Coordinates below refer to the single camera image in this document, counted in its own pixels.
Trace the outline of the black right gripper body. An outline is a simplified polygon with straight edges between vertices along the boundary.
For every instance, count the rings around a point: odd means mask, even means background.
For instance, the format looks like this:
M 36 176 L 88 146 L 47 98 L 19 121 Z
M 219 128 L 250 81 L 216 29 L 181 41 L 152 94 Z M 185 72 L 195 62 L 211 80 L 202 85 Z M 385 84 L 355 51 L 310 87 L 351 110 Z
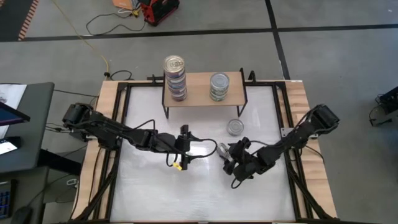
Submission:
M 249 152 L 248 149 L 253 142 L 259 143 L 259 141 L 250 141 L 247 137 L 243 137 L 243 150 L 241 152 L 229 152 L 234 162 L 234 178 L 239 182 L 246 179 L 253 179 L 254 174 L 263 174 L 271 168 L 270 164 L 265 164 L 260 161 L 260 158 L 255 156 L 255 152 Z

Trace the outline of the dark keyboard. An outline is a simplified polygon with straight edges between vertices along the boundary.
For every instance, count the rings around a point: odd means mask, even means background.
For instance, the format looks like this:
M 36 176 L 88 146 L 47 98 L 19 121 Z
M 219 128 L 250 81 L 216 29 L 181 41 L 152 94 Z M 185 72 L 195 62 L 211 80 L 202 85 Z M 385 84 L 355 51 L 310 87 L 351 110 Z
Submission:
M 0 182 L 0 220 L 11 216 L 16 184 L 16 180 Z

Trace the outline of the red black equipment case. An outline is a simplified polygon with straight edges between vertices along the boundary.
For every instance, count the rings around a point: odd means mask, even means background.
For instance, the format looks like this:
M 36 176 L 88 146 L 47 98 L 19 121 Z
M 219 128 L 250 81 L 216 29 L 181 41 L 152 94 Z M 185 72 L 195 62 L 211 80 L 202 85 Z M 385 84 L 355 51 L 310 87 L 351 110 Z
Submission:
M 138 2 L 145 22 L 152 26 L 157 26 L 180 5 L 180 0 L 138 0 Z

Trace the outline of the black floor equipment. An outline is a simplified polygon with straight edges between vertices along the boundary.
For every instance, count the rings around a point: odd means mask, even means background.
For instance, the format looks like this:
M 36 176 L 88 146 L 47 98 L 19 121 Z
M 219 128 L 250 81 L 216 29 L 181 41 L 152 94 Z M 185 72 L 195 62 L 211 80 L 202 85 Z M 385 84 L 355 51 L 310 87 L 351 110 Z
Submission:
M 377 95 L 376 106 L 369 112 L 371 126 L 393 122 L 398 118 L 398 86 L 387 93 Z

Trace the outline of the white paper sheet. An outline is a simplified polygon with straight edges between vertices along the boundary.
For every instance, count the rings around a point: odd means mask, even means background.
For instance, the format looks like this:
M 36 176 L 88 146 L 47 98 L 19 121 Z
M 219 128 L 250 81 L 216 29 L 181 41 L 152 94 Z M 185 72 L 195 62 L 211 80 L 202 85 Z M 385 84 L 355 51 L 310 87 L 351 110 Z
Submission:
M 26 88 L 27 85 L 0 84 L 0 102 L 17 110 Z M 5 137 L 9 126 L 0 126 L 0 139 Z

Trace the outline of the black mat orange striped edge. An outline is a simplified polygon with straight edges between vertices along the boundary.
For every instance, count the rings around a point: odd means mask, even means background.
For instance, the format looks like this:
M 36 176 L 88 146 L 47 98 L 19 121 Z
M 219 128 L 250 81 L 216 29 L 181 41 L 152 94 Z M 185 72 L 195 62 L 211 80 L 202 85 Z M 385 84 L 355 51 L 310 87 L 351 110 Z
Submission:
M 0 0 L 0 42 L 23 40 L 40 0 Z

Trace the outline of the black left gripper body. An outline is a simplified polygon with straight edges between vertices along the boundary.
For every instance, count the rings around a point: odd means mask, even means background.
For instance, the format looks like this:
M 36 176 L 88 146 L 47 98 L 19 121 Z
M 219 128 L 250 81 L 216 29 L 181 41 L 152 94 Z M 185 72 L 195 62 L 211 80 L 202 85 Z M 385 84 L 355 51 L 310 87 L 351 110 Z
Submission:
M 190 151 L 190 137 L 191 132 L 188 130 L 188 125 L 184 124 L 180 128 L 180 135 L 177 137 L 174 145 L 178 154 L 181 155 L 181 159 L 178 164 L 182 167 L 182 170 L 187 170 L 189 163 L 192 161 L 190 155 L 187 154 L 187 152 Z

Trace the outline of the grey desk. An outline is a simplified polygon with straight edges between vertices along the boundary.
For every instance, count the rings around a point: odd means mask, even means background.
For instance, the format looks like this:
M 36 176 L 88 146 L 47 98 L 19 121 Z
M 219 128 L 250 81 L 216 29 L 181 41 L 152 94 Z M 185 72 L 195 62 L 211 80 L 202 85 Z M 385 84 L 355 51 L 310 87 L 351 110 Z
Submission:
M 17 110 L 29 116 L 30 121 L 13 124 L 8 128 L 6 136 L 20 137 L 22 146 L 0 155 L 0 173 L 33 169 L 37 166 L 53 89 L 54 84 L 51 82 L 27 85 Z

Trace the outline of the monitor with blue screen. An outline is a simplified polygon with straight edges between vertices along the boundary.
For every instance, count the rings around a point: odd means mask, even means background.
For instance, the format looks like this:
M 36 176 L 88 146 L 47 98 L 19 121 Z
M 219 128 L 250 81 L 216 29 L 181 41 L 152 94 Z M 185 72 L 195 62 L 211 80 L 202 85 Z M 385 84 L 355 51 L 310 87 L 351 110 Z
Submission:
M 0 102 L 0 126 L 26 123 L 29 121 L 30 116 Z

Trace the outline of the black metal table frame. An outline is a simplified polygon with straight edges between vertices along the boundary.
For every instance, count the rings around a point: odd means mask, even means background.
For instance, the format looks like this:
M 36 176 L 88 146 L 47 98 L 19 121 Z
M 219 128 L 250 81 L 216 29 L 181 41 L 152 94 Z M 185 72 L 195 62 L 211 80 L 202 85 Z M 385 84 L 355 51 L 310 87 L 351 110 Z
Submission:
M 276 107 L 275 110 L 280 114 L 280 122 L 283 125 L 292 126 L 307 112 L 310 107 L 304 84 L 300 80 L 258 80 L 254 72 L 245 78 L 245 86 L 248 96 L 248 88 L 265 87 L 275 88 Z M 123 118 L 127 111 L 127 93 L 129 90 L 148 90 L 150 88 L 163 87 L 164 80 L 161 78 L 150 78 L 147 81 L 134 80 L 105 80 L 102 83 L 99 98 L 96 100 L 96 108 L 107 117 L 117 120 Z M 162 91 L 158 94 L 161 99 L 157 105 L 157 111 L 164 113 L 162 107 Z M 248 103 L 252 103 L 253 98 L 248 96 Z M 172 112 L 177 109 L 191 109 L 195 112 L 200 110 L 233 109 L 237 113 L 235 106 L 195 106 L 195 107 L 174 107 L 169 108 Z M 88 206 L 94 194 L 97 193 L 106 174 L 111 170 L 114 162 L 114 153 L 105 152 L 100 149 L 97 141 L 92 140 L 88 143 L 85 158 L 83 160 L 81 172 L 81 184 L 78 195 L 75 198 L 75 205 L 72 211 L 72 218 L 76 218 Z M 323 209 L 330 215 L 336 215 L 336 208 L 331 195 L 330 185 L 326 175 L 324 164 L 313 153 L 306 152 L 300 162 L 295 163 L 294 167 L 300 171 L 301 177 L 306 181 L 306 185 L 313 194 L 314 198 Z

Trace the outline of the grey side table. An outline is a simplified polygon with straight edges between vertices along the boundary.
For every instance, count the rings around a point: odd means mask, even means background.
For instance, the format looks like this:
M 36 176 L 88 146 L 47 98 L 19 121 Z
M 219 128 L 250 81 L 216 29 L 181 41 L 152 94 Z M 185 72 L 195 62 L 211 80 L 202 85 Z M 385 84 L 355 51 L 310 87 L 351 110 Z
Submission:
M 0 182 L 16 180 L 14 198 L 12 200 L 12 215 L 17 209 L 29 205 L 32 215 L 29 224 L 42 224 L 44 214 L 44 193 L 40 193 L 47 185 L 49 169 L 37 167 L 30 170 L 0 174 Z

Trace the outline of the orange folder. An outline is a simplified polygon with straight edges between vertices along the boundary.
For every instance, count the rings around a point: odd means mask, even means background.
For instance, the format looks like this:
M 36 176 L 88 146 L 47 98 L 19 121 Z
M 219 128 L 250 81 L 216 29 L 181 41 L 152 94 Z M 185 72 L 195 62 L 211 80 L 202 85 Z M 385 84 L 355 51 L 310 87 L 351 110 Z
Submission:
M 128 9 L 128 10 L 134 9 L 133 0 L 112 0 L 112 2 L 116 7 L 119 7 L 122 9 Z

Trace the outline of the dark computer mouse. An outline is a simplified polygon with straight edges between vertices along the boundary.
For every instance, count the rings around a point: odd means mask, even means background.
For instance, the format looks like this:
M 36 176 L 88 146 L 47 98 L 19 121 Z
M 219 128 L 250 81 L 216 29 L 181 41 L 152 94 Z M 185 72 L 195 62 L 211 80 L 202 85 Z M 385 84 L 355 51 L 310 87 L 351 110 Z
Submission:
M 15 211 L 11 224 L 29 224 L 32 216 L 32 207 L 24 206 Z

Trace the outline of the wooden shelf black metal legs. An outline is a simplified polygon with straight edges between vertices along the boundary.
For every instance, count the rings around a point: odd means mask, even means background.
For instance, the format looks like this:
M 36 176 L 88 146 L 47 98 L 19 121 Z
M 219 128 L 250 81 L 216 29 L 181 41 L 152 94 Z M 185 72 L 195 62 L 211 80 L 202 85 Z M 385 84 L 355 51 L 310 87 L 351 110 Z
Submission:
M 229 76 L 229 88 L 223 101 L 213 101 L 210 98 L 210 77 L 212 74 L 211 72 L 187 73 L 186 84 L 188 92 L 186 99 L 183 101 L 172 99 L 164 75 L 162 107 L 165 117 L 169 118 L 169 108 L 195 106 L 235 106 L 238 117 L 240 117 L 248 103 L 243 68 L 240 68 L 238 72 L 226 72 L 227 76 Z

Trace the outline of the black desk support beam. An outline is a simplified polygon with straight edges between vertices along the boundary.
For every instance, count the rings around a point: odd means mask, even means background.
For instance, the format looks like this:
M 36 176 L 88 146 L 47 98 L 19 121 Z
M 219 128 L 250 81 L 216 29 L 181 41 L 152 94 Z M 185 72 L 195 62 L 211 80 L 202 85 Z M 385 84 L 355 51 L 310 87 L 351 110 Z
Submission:
M 80 175 L 81 163 L 41 149 L 37 160 L 38 167 L 48 167 L 72 175 Z

